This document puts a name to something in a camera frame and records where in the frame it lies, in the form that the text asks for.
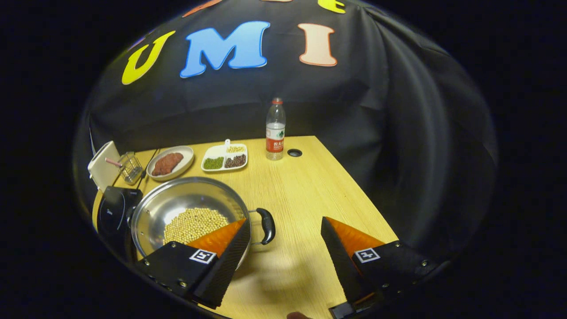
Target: red bottle label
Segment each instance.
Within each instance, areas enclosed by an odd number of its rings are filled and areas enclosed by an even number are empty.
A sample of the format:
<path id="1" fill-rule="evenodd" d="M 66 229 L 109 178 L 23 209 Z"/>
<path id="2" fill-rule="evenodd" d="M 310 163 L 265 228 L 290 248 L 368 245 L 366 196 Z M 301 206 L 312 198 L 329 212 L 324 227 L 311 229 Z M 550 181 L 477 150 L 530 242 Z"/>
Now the red bottle label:
<path id="1" fill-rule="evenodd" d="M 266 150 L 271 153 L 278 153 L 284 150 L 284 139 L 272 140 L 271 138 L 266 138 Z"/>

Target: black induction cooktop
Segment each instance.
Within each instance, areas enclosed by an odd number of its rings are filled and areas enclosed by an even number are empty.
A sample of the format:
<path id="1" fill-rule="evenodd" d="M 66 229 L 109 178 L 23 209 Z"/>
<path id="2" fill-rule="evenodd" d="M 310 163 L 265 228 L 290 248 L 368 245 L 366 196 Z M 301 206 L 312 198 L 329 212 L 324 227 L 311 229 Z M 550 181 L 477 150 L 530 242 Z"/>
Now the black induction cooktop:
<path id="1" fill-rule="evenodd" d="M 99 204 L 100 238 L 126 263 L 136 262 L 136 247 L 128 221 L 142 197 L 140 190 L 108 186 Z"/>

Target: letter m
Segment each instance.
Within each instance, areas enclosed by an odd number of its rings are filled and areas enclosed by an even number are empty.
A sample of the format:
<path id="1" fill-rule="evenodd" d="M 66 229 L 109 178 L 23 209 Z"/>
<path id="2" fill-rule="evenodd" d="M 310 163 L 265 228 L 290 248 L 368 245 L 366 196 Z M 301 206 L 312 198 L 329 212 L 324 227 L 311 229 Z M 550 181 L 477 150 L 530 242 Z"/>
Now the letter m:
<path id="1" fill-rule="evenodd" d="M 259 68 L 268 60 L 262 56 L 262 34 L 270 24 L 264 21 L 251 21 L 239 25 L 226 39 L 217 30 L 208 28 L 187 36 L 191 41 L 187 53 L 185 69 L 179 74 L 182 78 L 202 74 L 206 66 L 201 63 L 201 53 L 205 55 L 213 69 L 218 70 L 234 49 L 234 58 L 229 61 L 233 69 Z"/>

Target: pink handle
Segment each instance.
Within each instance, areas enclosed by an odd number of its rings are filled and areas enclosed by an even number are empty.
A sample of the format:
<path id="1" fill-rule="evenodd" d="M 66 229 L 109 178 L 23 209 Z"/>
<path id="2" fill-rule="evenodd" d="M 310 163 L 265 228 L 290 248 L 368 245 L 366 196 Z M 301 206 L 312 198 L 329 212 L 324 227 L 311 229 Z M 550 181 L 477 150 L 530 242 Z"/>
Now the pink handle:
<path id="1" fill-rule="evenodd" d="M 118 166 L 118 167 L 122 167 L 122 164 L 120 164 L 120 163 L 118 163 L 118 162 L 115 162 L 115 161 L 111 160 L 111 159 L 108 158 L 108 157 L 105 157 L 104 160 L 107 161 L 107 162 L 109 162 L 110 164 L 114 164 L 114 165 L 116 165 L 116 166 Z"/>

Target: white divided tray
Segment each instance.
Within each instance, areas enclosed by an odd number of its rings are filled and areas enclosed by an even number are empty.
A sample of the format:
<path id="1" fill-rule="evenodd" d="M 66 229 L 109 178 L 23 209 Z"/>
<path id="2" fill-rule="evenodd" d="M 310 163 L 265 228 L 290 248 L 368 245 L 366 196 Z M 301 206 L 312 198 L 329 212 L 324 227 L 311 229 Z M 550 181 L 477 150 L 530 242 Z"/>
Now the white divided tray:
<path id="1" fill-rule="evenodd" d="M 227 150 L 230 147 L 243 147 L 244 151 L 243 152 L 229 153 L 229 152 L 227 152 Z M 242 164 L 240 166 L 236 166 L 236 167 L 230 167 L 230 168 L 225 167 L 227 159 L 234 158 L 235 156 L 241 156 L 243 154 L 246 156 L 246 160 L 244 161 L 244 164 Z M 215 158 L 219 158 L 219 157 L 223 158 L 221 168 L 214 169 L 214 170 L 205 168 L 205 161 L 207 160 L 207 158 L 215 159 Z M 246 147 L 246 145 L 244 145 L 244 144 L 230 144 L 230 140 L 226 140 L 224 145 L 213 146 L 205 152 L 205 155 L 203 156 L 203 161 L 201 162 L 201 169 L 203 171 L 236 170 L 236 169 L 240 169 L 240 168 L 245 167 L 246 164 L 248 164 L 248 148 Z"/>

